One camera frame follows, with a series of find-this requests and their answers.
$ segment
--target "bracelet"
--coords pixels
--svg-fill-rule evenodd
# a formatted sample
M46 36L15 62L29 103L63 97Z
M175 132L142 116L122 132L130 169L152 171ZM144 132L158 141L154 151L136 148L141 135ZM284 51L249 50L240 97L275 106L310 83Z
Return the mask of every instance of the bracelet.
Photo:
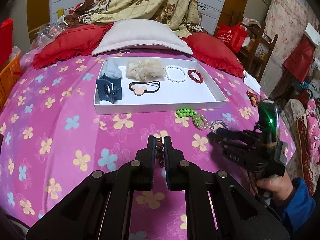
M192 109L181 109L181 110L177 110L176 114L182 118L182 117L193 117L197 114L197 112L195 110Z
M153 90L153 91L148 91L145 86L138 87L138 86L136 86L136 84L155 85L158 88L156 90ZM155 81L152 81L152 82L132 82L132 83L129 84L129 89L130 89L130 91L133 91L134 94L137 95L137 96L141 96L144 93L152 94L152 93L155 93L155 92L159 91L160 82L158 80L155 80Z
M200 80L196 79L191 73L197 74L197 75L199 76ZM196 70L194 70L194 69L188 70L188 76L189 76L194 82L197 82L197 83L199 83L199 84L203 83L203 77L202 77L202 75L201 75L198 71L196 71Z
M168 71L169 68L176 68L176 69L181 70L183 72L183 74L184 74L184 77L182 79L173 79L173 78L171 78L170 75L169 75L169 71ZM183 82L183 81L185 81L187 79L187 72L182 67L179 67L179 66L168 65L166 67L166 69L165 69L165 72L167 73L168 79L170 81L172 81L172 82Z
M200 130L205 130L208 127L208 120L203 114L196 114L193 116L193 124Z
M222 120L217 120L217 121L214 121L211 126L210 126L210 130L213 132L213 133L217 133L217 129L219 128L224 128L224 129L227 129L229 130L229 127L228 125L226 124L226 122L222 121Z

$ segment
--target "pink bedsheet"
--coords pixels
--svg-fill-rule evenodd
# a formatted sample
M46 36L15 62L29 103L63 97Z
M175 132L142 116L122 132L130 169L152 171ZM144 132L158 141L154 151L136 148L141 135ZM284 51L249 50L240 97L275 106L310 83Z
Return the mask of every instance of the pink bedsheet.
M23 56L21 65L30 66L33 56L34 52ZM188 59L178 52L156 50L134 50L126 56ZM31 226L92 171L113 171L133 160L149 135L170 135L186 160L211 172L223 169L248 186L244 171L209 144L209 129L198 130L191 118L179 118L174 112L97 115L95 79L106 57L76 57L41 70L29 67L17 82L0 115L1 207ZM221 109L199 112L210 122L224 120L232 130L253 129L258 113L246 95L247 86L202 65L228 102ZM290 159L295 146L282 120L280 139L289 144ZM164 169L156 165L153 191L134 194L130 239L184 240L186 228L184 193L169 192Z

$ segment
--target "red box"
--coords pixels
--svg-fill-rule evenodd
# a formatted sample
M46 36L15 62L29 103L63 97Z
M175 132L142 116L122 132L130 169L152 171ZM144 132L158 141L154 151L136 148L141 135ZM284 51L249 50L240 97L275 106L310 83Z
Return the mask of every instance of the red box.
M13 20L8 18L0 25L0 66L9 58L12 52Z

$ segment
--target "red pillow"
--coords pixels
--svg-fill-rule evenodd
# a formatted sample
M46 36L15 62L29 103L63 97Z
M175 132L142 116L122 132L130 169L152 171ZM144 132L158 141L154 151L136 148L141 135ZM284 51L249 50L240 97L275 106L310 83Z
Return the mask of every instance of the red pillow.
M192 49L193 57L207 65L243 78L243 66L223 42L207 33L195 33L182 38Z
M62 32L39 54L35 55L32 62L33 67L40 69L57 63L59 60L68 60L78 55L90 55L112 26L113 23L106 26L89 24Z

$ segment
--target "orange basket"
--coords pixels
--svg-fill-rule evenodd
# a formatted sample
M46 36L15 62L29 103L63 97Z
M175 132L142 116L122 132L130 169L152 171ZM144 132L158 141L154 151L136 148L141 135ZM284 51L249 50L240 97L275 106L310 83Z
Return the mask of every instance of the orange basket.
M18 54L0 73L0 111L21 74L20 54Z

